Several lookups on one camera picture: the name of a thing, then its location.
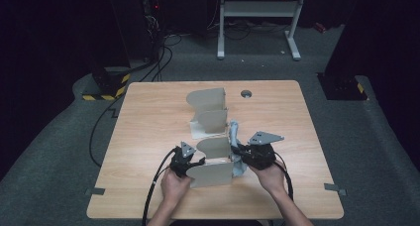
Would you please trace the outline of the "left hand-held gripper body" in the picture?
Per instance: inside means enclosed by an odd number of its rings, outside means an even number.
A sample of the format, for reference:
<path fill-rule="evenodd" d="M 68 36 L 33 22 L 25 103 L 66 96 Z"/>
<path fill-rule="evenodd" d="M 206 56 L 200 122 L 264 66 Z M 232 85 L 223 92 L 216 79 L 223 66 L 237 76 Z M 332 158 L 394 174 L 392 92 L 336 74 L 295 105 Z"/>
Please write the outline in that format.
<path fill-rule="evenodd" d="M 196 149 L 185 142 L 181 142 L 174 149 L 174 156 L 171 158 L 169 167 L 178 177 L 186 176 L 186 172 L 191 168 L 192 160 Z"/>

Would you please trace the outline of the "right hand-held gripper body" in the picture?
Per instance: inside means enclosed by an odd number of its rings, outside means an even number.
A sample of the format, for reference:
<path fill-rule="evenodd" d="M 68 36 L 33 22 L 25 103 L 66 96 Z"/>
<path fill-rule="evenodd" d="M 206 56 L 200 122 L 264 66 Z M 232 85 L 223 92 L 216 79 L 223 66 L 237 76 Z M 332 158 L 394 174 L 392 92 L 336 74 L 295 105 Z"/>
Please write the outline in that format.
<path fill-rule="evenodd" d="M 243 162 L 257 170 L 269 168 L 276 160 L 271 144 L 283 140 L 284 137 L 280 135 L 256 132 L 244 146 Z"/>

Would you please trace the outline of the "grey microfibre cleaning cloth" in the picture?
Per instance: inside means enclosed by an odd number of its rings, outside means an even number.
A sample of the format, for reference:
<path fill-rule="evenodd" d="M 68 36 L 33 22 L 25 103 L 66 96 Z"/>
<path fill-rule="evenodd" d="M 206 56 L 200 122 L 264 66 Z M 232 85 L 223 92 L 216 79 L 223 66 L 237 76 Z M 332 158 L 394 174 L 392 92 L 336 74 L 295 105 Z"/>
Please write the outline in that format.
<path fill-rule="evenodd" d="M 239 130 L 238 122 L 236 120 L 231 120 L 230 121 L 230 129 L 229 129 L 230 146 L 239 147 L 240 141 L 237 138 L 238 130 Z M 241 176 L 247 170 L 248 165 L 245 164 L 242 159 L 232 160 L 232 154 L 233 154 L 233 152 L 231 150 L 230 159 L 233 163 L 232 176 L 233 177 Z"/>

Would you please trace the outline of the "silver metal expandable bookend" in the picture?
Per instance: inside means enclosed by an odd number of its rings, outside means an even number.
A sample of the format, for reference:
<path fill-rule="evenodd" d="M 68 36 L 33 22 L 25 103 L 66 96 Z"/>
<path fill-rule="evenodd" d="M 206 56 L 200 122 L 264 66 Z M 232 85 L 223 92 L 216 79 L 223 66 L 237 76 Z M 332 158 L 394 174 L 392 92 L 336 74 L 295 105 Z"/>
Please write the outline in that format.
<path fill-rule="evenodd" d="M 186 174 L 192 178 L 192 188 L 229 184 L 232 182 L 233 162 L 227 136 L 228 109 L 225 89 L 195 90 L 186 97 L 194 109 L 190 121 L 191 137 L 198 140 L 196 149 L 204 155 L 204 164 L 192 167 Z"/>

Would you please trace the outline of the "person's left hand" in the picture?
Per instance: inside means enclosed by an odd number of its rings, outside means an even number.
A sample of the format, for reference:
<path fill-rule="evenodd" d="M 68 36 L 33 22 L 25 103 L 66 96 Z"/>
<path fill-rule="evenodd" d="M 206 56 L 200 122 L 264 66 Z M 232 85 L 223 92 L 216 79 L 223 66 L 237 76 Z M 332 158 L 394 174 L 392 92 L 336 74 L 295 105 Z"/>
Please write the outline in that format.
<path fill-rule="evenodd" d="M 190 177 L 179 177 L 174 171 L 167 169 L 160 183 L 163 203 L 176 206 L 190 188 L 190 183 Z"/>

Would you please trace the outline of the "person's right hand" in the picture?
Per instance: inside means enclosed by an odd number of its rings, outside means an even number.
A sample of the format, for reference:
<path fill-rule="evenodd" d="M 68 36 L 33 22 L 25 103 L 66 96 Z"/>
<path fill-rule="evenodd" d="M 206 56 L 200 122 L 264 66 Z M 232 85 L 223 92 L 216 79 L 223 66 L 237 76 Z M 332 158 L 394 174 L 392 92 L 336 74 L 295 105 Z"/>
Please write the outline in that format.
<path fill-rule="evenodd" d="M 259 182 L 263 189 L 265 189 L 270 196 L 276 197 L 279 195 L 286 195 L 284 187 L 284 173 L 275 165 L 267 169 L 256 169 L 251 167 L 251 170 L 257 175 Z"/>

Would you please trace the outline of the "black base with yellow stripes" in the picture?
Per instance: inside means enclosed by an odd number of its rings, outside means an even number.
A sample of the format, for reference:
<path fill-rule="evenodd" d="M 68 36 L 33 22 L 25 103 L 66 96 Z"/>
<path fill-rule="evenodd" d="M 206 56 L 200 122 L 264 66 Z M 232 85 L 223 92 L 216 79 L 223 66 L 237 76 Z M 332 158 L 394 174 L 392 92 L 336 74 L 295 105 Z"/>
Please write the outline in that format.
<path fill-rule="evenodd" d="M 365 89 L 354 77 L 340 78 L 322 72 L 317 77 L 328 100 L 368 100 Z"/>
<path fill-rule="evenodd" d="M 118 99 L 125 93 L 130 76 L 127 69 L 94 67 L 81 96 L 89 101 Z"/>

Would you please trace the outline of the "dark equipment rack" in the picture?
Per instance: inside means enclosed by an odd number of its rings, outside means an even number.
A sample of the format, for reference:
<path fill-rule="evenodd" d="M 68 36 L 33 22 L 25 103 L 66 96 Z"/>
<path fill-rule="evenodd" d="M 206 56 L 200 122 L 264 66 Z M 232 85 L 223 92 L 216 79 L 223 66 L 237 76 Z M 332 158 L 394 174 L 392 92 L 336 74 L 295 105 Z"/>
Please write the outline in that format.
<path fill-rule="evenodd" d="M 158 59 L 158 50 L 161 46 L 161 11 L 159 0 L 142 0 L 147 32 L 152 44 L 151 60 Z"/>

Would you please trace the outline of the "white metal stand frame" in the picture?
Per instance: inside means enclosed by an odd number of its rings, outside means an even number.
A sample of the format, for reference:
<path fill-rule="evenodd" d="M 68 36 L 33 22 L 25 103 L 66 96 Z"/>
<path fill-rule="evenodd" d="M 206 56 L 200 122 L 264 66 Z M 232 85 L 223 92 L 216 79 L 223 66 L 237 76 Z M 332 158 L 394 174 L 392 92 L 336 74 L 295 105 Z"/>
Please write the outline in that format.
<path fill-rule="evenodd" d="M 217 59 L 225 57 L 225 18 L 257 17 L 257 18 L 291 18 L 290 29 L 284 32 L 292 58 L 301 60 L 301 55 L 294 40 L 297 23 L 303 8 L 304 0 L 297 1 L 226 1 L 220 0 L 219 33 Z"/>

